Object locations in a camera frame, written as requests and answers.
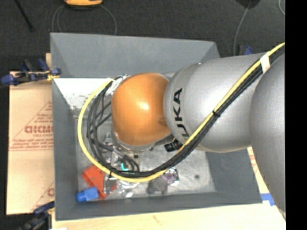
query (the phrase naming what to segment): tripod leg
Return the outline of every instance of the tripod leg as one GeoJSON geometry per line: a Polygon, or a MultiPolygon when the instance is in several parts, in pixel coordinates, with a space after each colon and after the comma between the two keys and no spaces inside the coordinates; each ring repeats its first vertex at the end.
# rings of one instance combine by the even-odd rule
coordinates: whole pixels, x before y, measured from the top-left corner
{"type": "Polygon", "coordinates": [[[15,1],[15,3],[17,4],[17,6],[18,6],[18,8],[19,8],[21,14],[23,15],[25,21],[27,22],[27,24],[28,24],[28,26],[29,26],[29,29],[30,29],[30,32],[34,32],[35,29],[34,29],[33,25],[31,24],[31,22],[30,22],[28,16],[25,14],[25,12],[24,12],[24,10],[23,10],[23,8],[22,8],[20,2],[19,2],[18,0],[14,0],[14,1],[15,1]]]}

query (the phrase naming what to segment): wire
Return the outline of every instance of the wire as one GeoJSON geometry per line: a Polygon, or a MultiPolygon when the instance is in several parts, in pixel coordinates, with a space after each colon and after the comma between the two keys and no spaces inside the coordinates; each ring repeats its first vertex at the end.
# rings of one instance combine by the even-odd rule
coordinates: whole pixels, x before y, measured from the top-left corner
{"type": "MultiPolygon", "coordinates": [[[[105,6],[99,4],[99,6],[104,9],[109,15],[110,17],[112,18],[113,20],[113,23],[114,23],[114,35],[117,34],[117,30],[118,30],[118,26],[117,26],[117,21],[114,17],[114,15],[112,14],[112,12],[107,9],[105,6]]],[[[59,32],[62,32],[62,29],[59,25],[59,15],[61,14],[63,8],[65,7],[65,4],[62,4],[60,6],[58,6],[58,8],[56,9],[56,11],[53,13],[53,16],[52,16],[52,22],[51,22],[51,32],[54,32],[54,24],[55,24],[55,19],[57,18],[57,27],[58,27],[58,30],[59,32]]]]}
{"type": "Polygon", "coordinates": [[[283,9],[282,9],[282,7],[281,7],[281,5],[280,5],[281,1],[282,1],[282,0],[278,0],[278,8],[279,8],[280,12],[281,12],[284,16],[286,16],[286,13],[283,11],[283,9]]]}
{"type": "Polygon", "coordinates": [[[63,9],[64,6],[65,6],[65,4],[62,4],[62,5],[58,6],[58,8],[53,13],[52,21],[51,21],[51,32],[54,32],[54,21],[55,21],[55,18],[57,16],[57,13],[59,12],[59,10],[63,9]]]}
{"type": "MultiPolygon", "coordinates": [[[[276,53],[280,48],[284,46],[285,43],[282,43],[267,52],[268,56],[276,53]]],[[[182,145],[182,147],[177,151],[176,155],[169,159],[164,164],[158,166],[157,168],[146,171],[146,172],[133,172],[133,171],[118,171],[115,168],[112,168],[110,164],[107,166],[102,165],[97,161],[92,155],[88,152],[83,138],[82,138],[82,122],[85,110],[88,105],[95,98],[95,96],[101,96],[101,92],[105,92],[108,89],[108,86],[114,81],[113,79],[106,79],[106,83],[96,89],[89,98],[85,101],[78,118],[77,125],[77,134],[79,144],[81,146],[82,151],[85,153],[87,158],[96,165],[99,169],[108,173],[117,179],[128,181],[128,182],[146,182],[153,180],[162,174],[165,173],[167,169],[178,164],[182,160],[184,160],[200,143],[200,141],[207,134],[209,129],[215,123],[215,121],[219,118],[221,113],[230,105],[230,103],[235,100],[258,76],[262,74],[261,62],[260,59],[257,60],[244,74],[239,80],[232,86],[232,88],[228,91],[228,93],[224,96],[224,98],[217,104],[217,106],[213,109],[213,111],[205,118],[203,123],[194,131],[194,133],[188,138],[188,140],[182,145]]]]}
{"type": "Polygon", "coordinates": [[[101,7],[101,8],[103,8],[110,16],[111,16],[111,18],[113,19],[113,22],[114,22],[114,35],[116,35],[117,34],[117,22],[116,22],[116,19],[115,19],[115,17],[114,17],[114,15],[111,13],[111,11],[110,10],[108,10],[105,6],[103,6],[103,5],[101,5],[101,4],[99,4],[99,6],[101,7]]]}
{"type": "Polygon", "coordinates": [[[241,24],[242,24],[242,22],[244,21],[244,18],[245,18],[246,14],[247,14],[247,12],[248,12],[248,10],[249,10],[249,7],[250,7],[250,5],[251,5],[251,2],[252,2],[252,0],[249,0],[248,6],[246,7],[246,9],[245,9],[245,11],[244,11],[244,13],[243,13],[243,15],[242,15],[242,17],[241,17],[241,20],[240,20],[240,22],[239,22],[239,25],[238,25],[238,27],[237,27],[237,29],[236,29],[236,35],[235,35],[234,46],[233,46],[233,47],[234,47],[234,48],[233,48],[233,55],[234,55],[234,56],[236,55],[236,40],[237,40],[237,37],[238,37],[238,34],[239,34],[239,30],[240,30],[241,24]]]}

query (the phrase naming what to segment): yellow cable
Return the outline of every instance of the yellow cable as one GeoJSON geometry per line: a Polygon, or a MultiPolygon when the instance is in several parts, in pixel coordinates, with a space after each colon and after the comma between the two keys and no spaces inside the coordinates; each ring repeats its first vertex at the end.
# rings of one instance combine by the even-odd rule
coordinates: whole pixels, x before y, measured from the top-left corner
{"type": "MultiPolygon", "coordinates": [[[[78,140],[79,140],[79,144],[81,146],[82,151],[84,152],[84,154],[86,155],[86,157],[94,164],[96,165],[100,170],[102,170],[103,172],[110,174],[110,170],[107,169],[106,167],[104,167],[103,165],[101,165],[95,158],[92,157],[92,155],[88,152],[84,141],[83,141],[83,136],[82,136],[82,121],[83,121],[83,117],[84,117],[84,113],[89,105],[89,103],[92,101],[92,99],[98,94],[100,93],[110,82],[112,82],[113,79],[106,79],[106,83],[104,83],[102,86],[100,86],[98,89],[96,89],[89,97],[88,99],[85,101],[80,114],[79,114],[79,118],[78,118],[78,125],[77,125],[77,134],[78,134],[78,140]]],[[[112,176],[114,176],[117,179],[123,180],[123,181],[127,181],[127,182],[146,182],[146,181],[150,181],[153,180],[157,177],[159,177],[160,175],[163,175],[164,172],[166,170],[163,171],[159,171],[156,174],[147,176],[147,177],[142,177],[142,178],[126,178],[120,175],[117,175],[115,173],[112,173],[112,176]]]]}
{"type": "MultiPolygon", "coordinates": [[[[272,50],[270,50],[267,54],[268,56],[275,53],[278,49],[280,49],[282,46],[284,46],[284,43],[279,44],[272,50]]],[[[223,99],[217,104],[217,106],[214,108],[213,112],[216,112],[224,103],[225,101],[236,91],[236,89],[242,84],[242,82],[260,65],[260,59],[252,65],[246,73],[239,78],[239,80],[233,85],[233,87],[227,92],[227,94],[223,97],[223,99]]],[[[182,149],[184,149],[185,146],[187,146],[195,137],[196,135],[203,129],[203,127],[207,124],[207,122],[210,120],[210,118],[214,115],[214,113],[211,112],[207,118],[203,121],[203,123],[195,130],[195,132],[188,138],[188,140],[182,145],[182,147],[178,150],[180,152],[182,149]]]]}
{"type": "MultiPolygon", "coordinates": [[[[275,53],[278,49],[280,49],[282,46],[284,46],[285,43],[279,44],[277,47],[275,47],[274,49],[270,50],[267,54],[268,56],[272,55],[273,53],[275,53]]],[[[225,101],[227,101],[227,99],[233,94],[234,91],[236,91],[236,89],[242,84],[242,82],[260,65],[260,59],[254,64],[252,65],[245,74],[243,74],[243,76],[241,78],[239,78],[239,80],[233,85],[233,87],[227,92],[227,94],[224,96],[224,98],[217,104],[217,106],[214,108],[213,112],[211,112],[206,119],[203,121],[203,123],[194,131],[194,133],[187,139],[187,141],[182,145],[182,147],[177,151],[177,154],[182,151],[184,149],[185,146],[187,146],[196,136],[197,134],[203,129],[203,127],[208,123],[208,121],[210,120],[210,118],[214,115],[214,112],[217,111],[224,103],[225,101]]],[[[84,141],[83,141],[83,136],[82,136],[82,121],[83,121],[83,116],[84,113],[88,107],[88,105],[90,104],[90,102],[92,101],[92,99],[98,94],[100,93],[110,82],[112,82],[113,79],[107,79],[106,83],[103,84],[102,86],[100,86],[98,89],[96,89],[89,97],[88,99],[85,101],[80,114],[79,114],[79,118],[78,118],[78,125],[77,125],[77,133],[78,133],[78,140],[79,140],[79,144],[81,146],[82,151],[84,152],[84,154],[86,155],[86,157],[95,165],[97,166],[100,170],[102,170],[103,172],[110,174],[110,170],[106,167],[104,167],[103,165],[101,165],[95,158],[92,157],[92,155],[88,152],[84,141]]],[[[153,180],[161,175],[164,174],[164,172],[166,172],[167,170],[162,170],[159,171],[155,174],[146,176],[146,177],[139,177],[139,178],[128,178],[128,177],[123,177],[120,176],[118,174],[112,173],[112,176],[114,176],[115,178],[119,179],[119,180],[123,180],[126,182],[132,182],[132,183],[139,183],[139,182],[147,182],[150,180],[153,180]]]]}

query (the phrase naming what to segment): orange object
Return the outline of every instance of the orange object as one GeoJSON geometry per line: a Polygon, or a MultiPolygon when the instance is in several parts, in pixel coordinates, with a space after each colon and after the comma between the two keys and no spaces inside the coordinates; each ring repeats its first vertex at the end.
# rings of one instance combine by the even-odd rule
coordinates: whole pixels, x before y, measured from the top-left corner
{"type": "MultiPolygon", "coordinates": [[[[90,187],[96,187],[98,190],[100,200],[104,200],[108,194],[104,193],[104,181],[105,181],[105,173],[98,169],[95,165],[90,166],[82,173],[82,178],[86,181],[86,183],[90,187]]],[[[111,188],[113,191],[116,188],[116,184],[111,188]]]]}
{"type": "Polygon", "coordinates": [[[144,146],[170,134],[164,117],[163,99],[168,79],[158,73],[126,78],[112,98],[115,136],[129,146],[144,146]]]}

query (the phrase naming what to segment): black floor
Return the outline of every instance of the black floor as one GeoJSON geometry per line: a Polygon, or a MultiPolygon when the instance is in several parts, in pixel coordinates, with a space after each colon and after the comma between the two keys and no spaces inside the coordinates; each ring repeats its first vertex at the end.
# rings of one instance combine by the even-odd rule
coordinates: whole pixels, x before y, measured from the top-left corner
{"type": "MultiPolygon", "coordinates": [[[[102,8],[74,11],[64,7],[59,16],[55,16],[63,0],[19,1],[35,31],[29,31],[14,0],[0,0],[0,77],[10,69],[19,69],[23,59],[49,51],[52,30],[107,35],[115,30],[112,17],[102,8]]],[[[221,57],[234,55],[237,45],[249,45],[259,53],[285,41],[285,0],[105,0],[103,5],[116,19],[117,35],[214,41],[221,57]]],[[[31,216],[5,216],[6,88],[0,88],[0,100],[1,230],[14,229],[31,216]]]]}

